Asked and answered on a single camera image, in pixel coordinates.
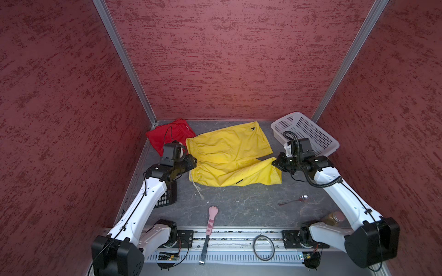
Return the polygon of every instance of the red textured wall panel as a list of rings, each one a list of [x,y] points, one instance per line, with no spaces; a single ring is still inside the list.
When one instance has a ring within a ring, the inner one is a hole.
[[[0,275],[85,275],[148,119],[92,1],[2,1],[0,41]]]
[[[394,275],[441,275],[442,2],[390,0],[319,125],[331,156],[401,226]]]
[[[373,1],[108,0],[159,119],[311,116]]]

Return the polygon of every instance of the yellow fabric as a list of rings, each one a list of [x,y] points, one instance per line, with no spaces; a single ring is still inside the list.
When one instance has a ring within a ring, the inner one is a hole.
[[[187,138],[186,145],[198,161],[191,173],[199,184],[212,187],[281,184],[281,171],[271,164],[276,158],[256,159],[273,153],[258,122]]]

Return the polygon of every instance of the pink cat paw handle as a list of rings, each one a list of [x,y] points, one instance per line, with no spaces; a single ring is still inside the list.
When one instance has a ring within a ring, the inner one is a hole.
[[[209,208],[209,222],[207,223],[206,235],[210,236],[212,234],[213,223],[215,222],[215,216],[218,213],[218,208],[212,206]]]

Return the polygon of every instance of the spoon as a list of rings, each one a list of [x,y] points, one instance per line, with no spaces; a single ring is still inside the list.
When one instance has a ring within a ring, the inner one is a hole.
[[[280,202],[280,203],[278,203],[278,205],[282,206],[282,205],[285,205],[285,204],[293,202],[293,201],[307,202],[308,200],[309,200],[309,196],[308,195],[302,195],[298,199],[287,201],[287,202]]]

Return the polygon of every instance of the gray ring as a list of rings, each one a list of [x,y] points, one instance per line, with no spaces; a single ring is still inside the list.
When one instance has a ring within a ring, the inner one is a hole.
[[[258,254],[256,253],[255,243],[256,243],[256,241],[257,241],[259,238],[263,238],[263,239],[265,239],[266,241],[268,241],[268,242],[272,245],[272,254],[270,255],[270,257],[268,257],[268,258],[266,258],[266,259],[261,258],[261,257],[258,256]],[[264,235],[259,235],[259,236],[257,236],[257,237],[253,240],[253,253],[255,253],[255,256],[256,256],[258,259],[262,260],[262,261],[270,261],[271,259],[273,259],[273,256],[275,255],[275,246],[274,246],[272,240],[269,239],[269,237],[264,236]]]

